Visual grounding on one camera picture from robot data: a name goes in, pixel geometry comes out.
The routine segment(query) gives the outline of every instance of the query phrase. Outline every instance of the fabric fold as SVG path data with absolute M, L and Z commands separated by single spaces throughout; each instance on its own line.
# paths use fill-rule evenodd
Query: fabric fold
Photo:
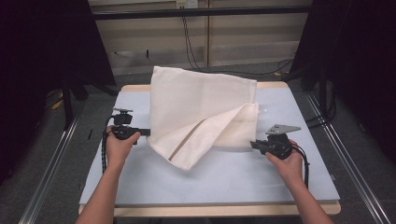
M 256 81 L 154 67 L 150 146 L 173 165 L 190 168 L 213 146 L 249 147 L 256 137 Z

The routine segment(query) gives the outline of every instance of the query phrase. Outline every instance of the black cable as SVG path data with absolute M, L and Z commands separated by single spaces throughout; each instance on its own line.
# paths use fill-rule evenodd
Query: black cable
M 275 72 L 280 71 L 282 68 L 286 67 L 289 63 L 291 63 L 293 60 L 290 60 L 289 62 L 285 63 L 283 66 L 278 67 L 276 70 L 271 71 L 271 72 L 265 72 L 265 73 L 249 73 L 249 72 L 240 72 L 240 71 L 227 71 L 227 70 L 218 70 L 218 71 L 212 71 L 212 72 L 207 72 L 207 73 L 236 73 L 236 74 L 247 74 L 247 75 L 256 75 L 256 76 L 263 76 L 263 75 L 271 75 Z
M 58 100 L 55 101 L 55 103 L 50 104 L 50 105 L 47 105 L 44 109 L 48 109 L 48 108 L 50 108 L 50 107 L 52 107 L 52 106 L 58 104 L 58 103 L 61 102 L 63 99 L 64 99 L 63 97 L 60 97 Z
M 324 121 L 321 121 L 320 123 L 308 126 L 308 129 L 313 129 L 313 128 L 317 128 L 319 126 L 325 125 L 334 119 L 334 117 L 336 115 L 336 110 L 337 110 L 335 98 L 336 98 L 336 89 L 335 89 L 334 85 L 332 85 L 332 98 L 330 100 L 329 108 L 327 109 L 327 114 L 330 116 L 328 118 L 323 118 L 321 115 L 318 115 L 316 117 L 313 117 L 312 119 L 307 119 L 305 121 L 306 123 L 314 121 L 316 119 L 324 119 Z
M 304 183 L 306 187 L 308 188 L 308 182 L 309 182 L 309 162 L 308 158 L 306 157 L 305 151 L 303 150 L 302 147 L 298 145 L 291 144 L 291 147 L 295 149 L 300 155 L 303 157 L 304 160 Z
M 281 71 L 282 68 L 286 67 L 289 63 L 291 63 L 293 61 L 293 59 L 287 59 L 287 60 L 282 60 L 280 62 L 278 62 L 277 64 L 277 69 L 271 72 L 265 72 L 265 73 L 249 73 L 249 72 L 240 72 L 240 71 L 228 71 L 228 70 L 218 70 L 218 71 L 203 71 L 197 64 L 196 60 L 195 60 L 195 56 L 192 52 L 192 47 L 191 47 L 191 42 L 190 42 L 190 35 L 189 35 L 189 28 L 187 25 L 187 20 L 185 17 L 182 17 L 183 20 L 183 26 L 184 26 L 184 37 L 185 37 L 185 42 L 186 42 L 186 53 L 187 53 L 187 59 L 189 60 L 189 64 L 190 66 L 197 72 L 202 72 L 202 73 L 236 73 L 236 74 L 246 74 L 246 75 L 257 75 L 257 76 L 262 76 L 262 75 L 270 75 L 273 74 L 275 72 Z M 193 62 L 195 64 L 192 65 L 191 59 L 190 59 L 190 54 L 189 54 L 189 47 L 190 47 L 190 52 L 191 52 L 191 56 L 193 59 Z
M 191 47 L 191 42 L 190 42 L 190 35 L 189 35 L 189 28 L 187 26 L 187 20 L 185 17 L 182 17 L 183 20 L 183 26 L 184 26 L 184 38 L 186 40 L 186 51 L 187 51 L 187 59 L 189 60 L 190 66 L 197 72 L 202 72 L 201 68 L 198 66 L 197 62 L 195 61 L 195 56 L 194 53 L 192 52 L 192 47 Z M 195 66 L 194 67 L 191 63 L 190 60 L 190 54 L 189 54 L 189 46 L 190 46 L 190 52 L 191 52 L 191 56 L 194 60 Z

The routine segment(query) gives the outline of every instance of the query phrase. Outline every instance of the gray carpet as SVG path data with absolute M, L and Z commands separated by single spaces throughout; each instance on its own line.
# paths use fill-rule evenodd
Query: gray carpet
M 277 63 L 235 65 L 216 68 L 218 70 L 264 72 L 277 69 Z M 259 81 L 279 80 L 273 75 L 241 75 Z M 126 84 L 149 84 L 150 74 L 116 77 L 119 90 Z M 306 119 L 315 116 L 305 93 L 301 91 L 300 80 L 289 83 L 294 97 Z M 64 158 L 59 166 L 46 200 L 35 223 L 73 223 L 78 216 L 78 200 L 84 188 L 92 159 L 101 139 L 101 131 L 106 118 L 111 114 L 116 98 L 97 89 L 88 87 L 89 99 L 85 102 L 82 116 L 78 122 Z M 362 175 L 383 204 L 390 220 L 396 221 L 392 211 L 396 209 L 396 166 L 381 153 L 375 140 L 368 133 L 362 133 L 353 113 L 337 99 L 337 115 L 332 124 L 339 132 L 351 157 Z M 53 150 L 61 138 L 64 125 L 64 112 L 48 110 L 43 116 L 28 154 L 21 160 L 13 176 L 0 188 L 0 223 L 18 223 L 25 206 L 35 191 Z M 341 196 L 342 211 L 333 216 L 336 223 L 375 223 L 364 201 L 354 187 L 344 165 L 320 128 L 311 130 L 320 154 Z M 118 218 L 119 223 L 159 223 L 158 219 Z M 162 223 L 298 223 L 296 217 L 252 217 L 252 218 L 165 218 Z

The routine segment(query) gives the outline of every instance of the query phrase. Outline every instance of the wall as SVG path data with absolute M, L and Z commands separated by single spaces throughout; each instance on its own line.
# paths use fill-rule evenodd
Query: wall
M 176 1 L 163 0 L 112 0 L 111 5 L 110 1 L 91 0 L 90 3 L 93 12 L 176 8 Z M 308 0 L 198 1 L 199 7 L 299 6 L 310 3 Z M 187 18 L 187 24 L 196 62 L 199 66 L 214 66 L 293 58 L 305 20 L 306 13 L 300 13 L 191 17 Z M 115 75 L 145 72 L 155 64 L 191 67 L 181 18 L 98 21 L 97 26 Z

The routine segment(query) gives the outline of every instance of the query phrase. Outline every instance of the finger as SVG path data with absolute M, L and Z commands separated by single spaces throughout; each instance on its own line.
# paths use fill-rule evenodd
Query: finger
M 111 133 L 111 129 L 114 127 L 114 125 L 109 125 L 106 128 L 106 133 Z
M 289 139 L 289 141 L 290 141 L 290 143 L 291 143 L 292 145 L 298 146 L 297 143 L 294 142 L 293 140 Z
M 130 144 L 133 144 L 137 141 L 137 139 L 139 139 L 140 137 L 140 132 L 134 133 L 131 135 L 131 137 L 129 137 L 128 139 L 124 140 L 127 141 Z
M 271 154 L 270 152 L 265 152 L 265 156 L 267 157 L 268 161 L 270 161 L 274 165 L 277 165 L 280 162 L 280 159 Z

